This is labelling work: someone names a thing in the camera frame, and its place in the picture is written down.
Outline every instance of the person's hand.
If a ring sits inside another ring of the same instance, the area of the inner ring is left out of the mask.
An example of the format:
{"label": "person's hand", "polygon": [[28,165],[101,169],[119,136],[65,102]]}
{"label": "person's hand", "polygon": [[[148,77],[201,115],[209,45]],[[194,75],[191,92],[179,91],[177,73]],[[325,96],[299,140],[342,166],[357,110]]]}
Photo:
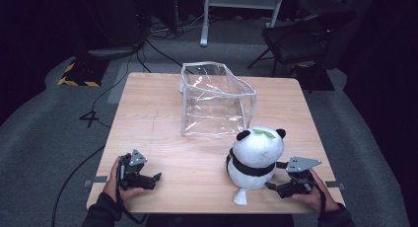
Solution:
{"label": "person's hand", "polygon": [[[104,186],[104,192],[107,193],[113,201],[116,203],[116,173],[117,173],[117,167],[119,166],[119,160],[120,156],[117,157],[116,161],[113,164],[113,167],[111,168],[110,172],[110,178],[105,183]],[[145,190],[142,188],[136,188],[136,189],[128,189],[124,190],[121,187],[117,187],[120,191],[120,197],[122,200],[127,200],[135,195],[143,193]]]}
{"label": "person's hand", "polygon": [[[339,209],[339,205],[332,198],[328,188],[325,186],[323,181],[319,178],[314,170],[310,169],[310,171],[311,174],[313,174],[313,178],[317,182],[317,185],[326,196],[325,212]],[[315,187],[313,187],[313,190],[309,194],[293,194],[292,199],[306,203],[313,207],[317,212],[320,212],[320,194],[319,190]]]}

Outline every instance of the metal bracket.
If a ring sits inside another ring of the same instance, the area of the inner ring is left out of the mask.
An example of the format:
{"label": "metal bracket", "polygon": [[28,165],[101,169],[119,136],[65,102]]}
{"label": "metal bracket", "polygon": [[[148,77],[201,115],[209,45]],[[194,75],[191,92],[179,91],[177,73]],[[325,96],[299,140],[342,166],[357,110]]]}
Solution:
{"label": "metal bracket", "polygon": [[347,189],[343,183],[338,183],[337,181],[326,181],[325,185],[327,188],[340,188],[342,190]]}
{"label": "metal bracket", "polygon": [[141,153],[139,153],[139,151],[137,151],[136,149],[133,149],[132,151],[132,156],[131,159],[129,161],[129,165],[130,166],[136,166],[136,165],[141,165],[141,164],[145,164],[147,163],[148,160],[147,158],[145,158]]}
{"label": "metal bracket", "polygon": [[292,156],[286,167],[286,171],[288,173],[299,173],[320,164],[322,164],[320,160]]}
{"label": "metal bracket", "polygon": [[94,183],[106,183],[107,176],[97,176],[94,177],[92,180],[84,180],[83,187],[84,188],[91,188]]}

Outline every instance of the black strap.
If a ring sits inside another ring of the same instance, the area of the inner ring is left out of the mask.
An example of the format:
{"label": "black strap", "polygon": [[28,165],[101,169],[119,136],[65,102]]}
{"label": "black strap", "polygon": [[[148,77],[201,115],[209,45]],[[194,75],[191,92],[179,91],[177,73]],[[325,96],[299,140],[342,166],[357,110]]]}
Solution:
{"label": "black strap", "polygon": [[276,162],[276,168],[285,170],[288,164],[289,162]]}
{"label": "black strap", "polygon": [[141,220],[138,220],[123,205],[123,199],[120,196],[120,190],[119,190],[120,166],[121,166],[121,163],[119,161],[119,166],[117,167],[117,173],[116,173],[116,204],[129,219],[131,219],[135,224],[141,225],[142,223],[144,223],[147,215],[144,215]]}
{"label": "black strap", "polygon": [[270,173],[272,170],[274,170],[275,166],[276,166],[276,162],[274,162],[273,164],[271,164],[271,165],[269,165],[265,168],[249,167],[249,166],[241,163],[237,159],[237,157],[235,156],[235,154],[233,152],[233,148],[231,148],[230,154],[227,156],[227,164],[230,162],[231,159],[233,159],[233,164],[237,168],[237,170],[239,170],[241,173],[243,173],[245,175],[248,175],[248,176],[256,176],[256,177],[265,176],[268,173]]}
{"label": "black strap", "polygon": [[323,190],[320,189],[319,185],[317,184],[316,181],[312,182],[313,186],[315,188],[317,188],[317,190],[319,191],[319,196],[320,196],[320,211],[319,211],[319,218],[321,218],[322,216],[325,215],[325,206],[326,206],[326,196],[325,196],[325,192],[323,192]]}

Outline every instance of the robotic hand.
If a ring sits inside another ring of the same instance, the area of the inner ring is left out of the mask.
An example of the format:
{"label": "robotic hand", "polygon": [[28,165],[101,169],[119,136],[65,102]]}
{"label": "robotic hand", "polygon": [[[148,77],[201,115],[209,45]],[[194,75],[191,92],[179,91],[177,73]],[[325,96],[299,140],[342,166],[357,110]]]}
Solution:
{"label": "robotic hand", "polygon": [[148,160],[137,150],[133,150],[132,155],[126,154],[120,158],[118,169],[118,183],[123,189],[142,188],[154,189],[156,182],[162,173],[154,177],[140,175],[140,171]]}
{"label": "robotic hand", "polygon": [[286,163],[277,162],[277,168],[286,169],[290,182],[281,186],[276,186],[269,182],[265,183],[265,185],[268,189],[276,190],[282,198],[292,196],[294,193],[308,194],[315,185],[314,177],[309,169],[321,163],[320,160],[301,157],[292,157]]}

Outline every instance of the black sleeve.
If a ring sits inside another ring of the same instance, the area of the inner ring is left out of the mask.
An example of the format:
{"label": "black sleeve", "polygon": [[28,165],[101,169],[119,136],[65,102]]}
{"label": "black sleeve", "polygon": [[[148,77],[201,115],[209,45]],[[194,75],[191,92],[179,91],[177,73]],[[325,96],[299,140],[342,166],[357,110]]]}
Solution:
{"label": "black sleeve", "polygon": [[122,211],[106,193],[99,195],[96,204],[90,206],[83,227],[114,227],[114,221],[122,218]]}
{"label": "black sleeve", "polygon": [[317,219],[318,227],[355,227],[356,224],[351,219],[351,213],[345,206],[338,203],[339,209],[326,212]]}

